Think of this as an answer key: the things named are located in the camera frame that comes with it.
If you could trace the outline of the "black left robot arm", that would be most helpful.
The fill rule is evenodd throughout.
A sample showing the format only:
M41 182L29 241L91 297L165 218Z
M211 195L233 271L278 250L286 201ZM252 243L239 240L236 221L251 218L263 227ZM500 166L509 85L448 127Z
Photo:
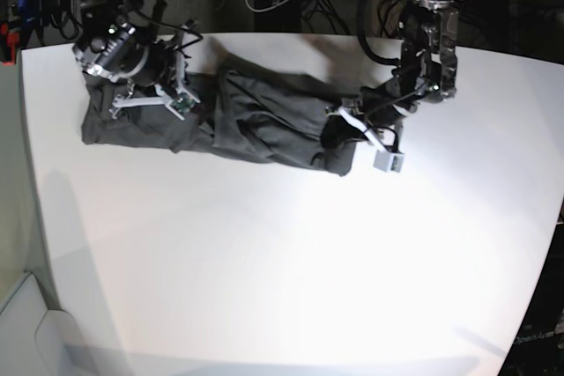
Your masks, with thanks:
M352 106L353 115L367 127L394 126L402 120L399 108L412 113L421 102L438 104L456 95L459 13L455 3L462 1L405 0L397 24L400 56L388 58L376 54L368 43L369 0L360 0L356 14L360 47L374 63L392 68L385 83L361 87Z

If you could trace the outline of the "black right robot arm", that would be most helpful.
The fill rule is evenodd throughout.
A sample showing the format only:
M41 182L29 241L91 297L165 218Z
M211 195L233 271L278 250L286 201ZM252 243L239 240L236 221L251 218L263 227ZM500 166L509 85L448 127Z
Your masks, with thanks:
M143 6L143 0L79 0L82 30L72 53L84 74L141 87L172 83L181 28L171 26L174 38L160 40L166 1L155 0L149 15Z

